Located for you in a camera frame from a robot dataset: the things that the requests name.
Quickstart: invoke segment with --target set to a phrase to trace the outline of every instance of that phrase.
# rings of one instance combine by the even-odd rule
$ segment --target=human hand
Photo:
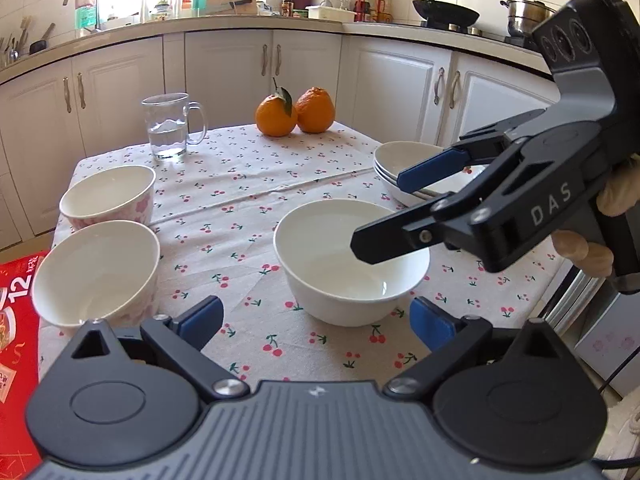
[[[596,198],[600,212],[618,216],[640,200],[640,163],[633,161],[614,173]],[[556,252],[572,261],[585,274],[606,278],[613,272],[613,253],[608,247],[588,242],[573,231],[558,230],[551,233]]]

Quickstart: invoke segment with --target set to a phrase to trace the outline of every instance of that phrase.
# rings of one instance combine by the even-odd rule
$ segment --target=cable
[[[601,394],[604,389],[609,386],[609,383],[616,378],[616,375],[618,375],[621,371],[622,368],[624,368],[626,365],[629,364],[629,361],[631,361],[631,359],[633,359],[634,357],[636,357],[636,355],[638,354],[638,352],[640,352],[640,346],[638,346],[633,352],[631,352],[631,354],[629,354],[629,356],[622,361],[622,363],[620,364],[620,366],[618,368],[616,368],[615,370],[613,370],[613,373],[607,378],[606,381],[604,381],[604,383],[602,384],[601,387],[598,388],[598,393]]]
[[[600,469],[628,469],[640,466],[640,456],[621,458],[620,460],[601,460],[593,458],[591,463]]]

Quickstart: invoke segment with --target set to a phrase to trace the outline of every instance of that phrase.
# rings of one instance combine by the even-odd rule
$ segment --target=frying pan
[[[473,9],[436,0],[414,0],[414,7],[425,20],[455,23],[460,27],[470,27],[480,17]]]

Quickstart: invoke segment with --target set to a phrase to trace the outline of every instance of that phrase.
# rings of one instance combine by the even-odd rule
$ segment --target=tablecloth
[[[272,380],[364,380],[385,383],[428,354],[397,308],[369,326],[325,324],[304,311],[273,251],[285,213],[306,202],[351,198],[400,210],[372,170],[379,143],[339,123],[324,134],[296,129],[264,137],[255,125],[208,132],[180,162],[159,162],[148,145],[82,160],[71,185],[121,164],[158,173],[151,228],[161,244],[159,311],[176,316],[214,294],[225,305],[220,332],[203,352],[255,386]],[[71,234],[60,218],[54,245]],[[558,269],[549,240],[500,274],[463,251],[431,248],[428,274],[412,294],[453,314],[520,326]],[[40,373],[68,339],[40,329]]]

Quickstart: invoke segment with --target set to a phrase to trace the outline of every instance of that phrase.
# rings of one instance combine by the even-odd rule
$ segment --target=blue gripper pad
[[[202,350],[220,330],[224,317],[225,309],[220,298],[208,296],[175,318],[172,330],[191,346]]]
[[[462,171],[469,161],[470,157],[466,151],[449,148],[401,171],[398,175],[398,187],[405,193],[413,193]]]
[[[435,352],[462,330],[464,323],[424,297],[415,298],[409,307],[411,329],[429,350]]]

